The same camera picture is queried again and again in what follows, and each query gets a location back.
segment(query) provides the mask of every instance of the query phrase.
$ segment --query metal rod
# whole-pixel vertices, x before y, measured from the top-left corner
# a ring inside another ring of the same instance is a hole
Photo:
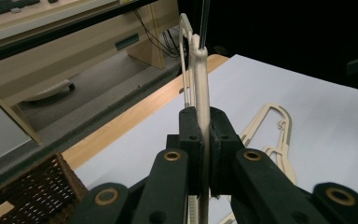
[[[210,4],[211,4],[211,0],[203,0],[202,1],[199,49],[204,49],[205,48],[205,42],[206,42],[205,39],[206,39],[206,31],[207,31],[207,28],[208,28],[208,18],[209,18]]]

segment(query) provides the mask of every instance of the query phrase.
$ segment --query white paper sheet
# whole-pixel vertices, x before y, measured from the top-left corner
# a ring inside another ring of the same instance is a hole
[[[291,115],[289,148],[297,184],[312,192],[335,182],[358,192],[358,90],[235,55],[209,75],[211,106],[226,112],[240,134],[263,104],[274,102]],[[76,174],[91,189],[105,182],[132,186],[146,177],[166,135],[179,132],[178,96],[130,130]],[[249,147],[276,146],[279,115],[271,113]],[[227,197],[211,200],[210,223],[230,212]]]

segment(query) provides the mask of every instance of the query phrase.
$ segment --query black cable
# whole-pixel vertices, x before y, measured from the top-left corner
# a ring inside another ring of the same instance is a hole
[[[177,52],[178,54],[180,54],[180,50],[179,50],[179,48],[175,45],[175,42],[173,41],[173,38],[172,38],[172,35],[171,35],[170,30],[167,30],[167,33],[168,33],[168,35],[170,36],[170,39],[171,39],[171,41],[172,41],[172,43],[173,43],[174,48],[176,49],[176,52]]]
[[[177,49],[171,47],[170,41],[168,40],[167,36],[165,35],[165,32],[162,33],[162,36],[163,36],[163,38],[164,38],[165,45],[166,45],[166,47],[169,49],[170,53],[173,54],[173,55],[179,55],[180,53],[178,54]]]
[[[142,18],[141,18],[141,16],[139,15],[138,11],[135,9],[135,10],[133,10],[133,12],[134,12],[136,18],[138,18],[138,21],[139,21],[139,22],[142,24],[142,26],[144,27],[148,39],[150,40],[150,42],[151,42],[154,46],[156,46],[158,49],[161,49],[162,52],[164,52],[165,54],[167,54],[167,55],[168,55],[169,57],[171,57],[171,58],[178,58],[178,57],[180,57],[180,55],[177,55],[177,54],[173,54],[174,56],[172,56],[170,53],[166,52],[164,49],[160,48],[155,42],[153,42],[153,40],[152,40],[152,38],[151,38],[150,36],[152,36],[155,40],[157,40],[157,41],[159,42],[159,44],[160,44],[163,48],[165,48],[167,51],[170,51],[170,50],[167,49],[153,34],[151,34],[151,33],[147,30],[147,28],[146,28],[144,22],[142,21]]]

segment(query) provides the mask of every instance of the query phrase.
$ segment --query beige plastic hanger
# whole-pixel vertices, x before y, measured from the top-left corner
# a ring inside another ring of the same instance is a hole
[[[249,146],[249,143],[255,136],[255,133],[257,132],[258,128],[260,127],[264,118],[267,116],[267,113],[270,111],[270,109],[275,109],[282,115],[282,119],[278,123],[281,133],[278,146],[265,147],[264,152],[269,156],[275,153],[277,166],[292,181],[293,184],[296,184],[296,174],[288,159],[290,133],[292,131],[292,118],[283,107],[275,103],[268,103],[263,105],[255,118],[240,135],[241,141],[243,142],[243,145],[245,147]],[[233,223],[234,221],[234,214],[231,213],[225,219],[223,219],[220,224],[229,224]]]

